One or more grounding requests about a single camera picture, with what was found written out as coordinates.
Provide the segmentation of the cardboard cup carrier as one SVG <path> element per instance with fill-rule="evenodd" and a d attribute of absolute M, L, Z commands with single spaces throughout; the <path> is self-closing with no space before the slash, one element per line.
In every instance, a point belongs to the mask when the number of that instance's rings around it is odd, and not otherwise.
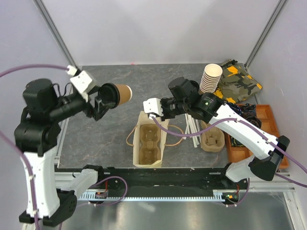
<path fill-rule="evenodd" d="M 201 148 L 206 152 L 220 152 L 224 145 L 224 133 L 215 126 L 201 134 Z"/>
<path fill-rule="evenodd" d="M 152 165 L 161 159 L 159 142 L 161 130 L 156 124 L 144 124 L 140 127 L 139 164 Z"/>

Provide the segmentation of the black plastic cup lid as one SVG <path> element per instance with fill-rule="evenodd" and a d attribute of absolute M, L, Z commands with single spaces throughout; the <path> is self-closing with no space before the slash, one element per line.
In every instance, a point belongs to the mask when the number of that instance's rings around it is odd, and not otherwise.
<path fill-rule="evenodd" d="M 111 104 L 111 109 L 116 108 L 119 105 L 119 89 L 113 83 L 103 84 L 98 90 L 98 95 L 104 104 Z"/>

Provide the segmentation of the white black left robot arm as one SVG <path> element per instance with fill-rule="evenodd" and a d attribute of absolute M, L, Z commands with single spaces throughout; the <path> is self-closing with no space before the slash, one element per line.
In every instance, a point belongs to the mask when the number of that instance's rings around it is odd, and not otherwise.
<path fill-rule="evenodd" d="M 78 198 L 88 188 L 104 186 L 104 170 L 94 165 L 84 166 L 67 186 L 57 188 L 55 185 L 59 123 L 79 112 L 99 120 L 118 105 L 118 94 L 110 92 L 109 84 L 95 86 L 91 93 L 96 94 L 94 104 L 77 92 L 66 97 L 57 96 L 49 79 L 37 79 L 26 86 L 23 92 L 26 107 L 14 132 L 28 177 L 28 207 L 19 217 L 21 222 L 41 220 L 45 226 L 58 226 L 73 215 Z"/>

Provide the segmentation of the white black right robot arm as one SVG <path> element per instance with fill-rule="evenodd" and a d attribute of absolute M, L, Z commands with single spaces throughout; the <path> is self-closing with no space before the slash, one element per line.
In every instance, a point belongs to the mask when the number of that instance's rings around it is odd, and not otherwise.
<path fill-rule="evenodd" d="M 168 88 L 172 97 L 162 98 L 158 102 L 158 114 L 162 120 L 188 114 L 219 128 L 252 152 L 250 157 L 225 167 L 225 173 L 219 180 L 222 187 L 232 188 L 237 182 L 252 176 L 265 181 L 274 178 L 284 158 L 283 151 L 290 144 L 289 138 L 266 133 L 213 93 L 200 94 L 195 81 L 179 77 L 171 81 Z"/>

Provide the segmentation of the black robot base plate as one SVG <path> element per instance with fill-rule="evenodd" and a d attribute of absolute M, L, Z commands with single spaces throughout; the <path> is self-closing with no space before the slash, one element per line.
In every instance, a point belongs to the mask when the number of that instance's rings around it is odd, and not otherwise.
<path fill-rule="evenodd" d="M 207 196 L 214 190 L 247 189 L 248 180 L 231 182 L 224 168 L 104 168 L 99 181 L 109 176 L 122 177 L 127 196 Z"/>

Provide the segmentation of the brown paper takeout bag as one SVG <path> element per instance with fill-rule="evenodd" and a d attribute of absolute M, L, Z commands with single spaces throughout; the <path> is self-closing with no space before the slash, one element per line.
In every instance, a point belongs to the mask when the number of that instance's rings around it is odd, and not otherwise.
<path fill-rule="evenodd" d="M 138 168 L 162 167 L 165 147 L 179 145 L 183 138 L 175 144 L 166 144 L 167 133 L 163 131 L 153 120 L 149 119 L 144 111 L 140 111 L 138 121 L 134 129 L 129 133 L 133 135 L 133 142 L 126 144 L 133 147 L 132 163 Z"/>

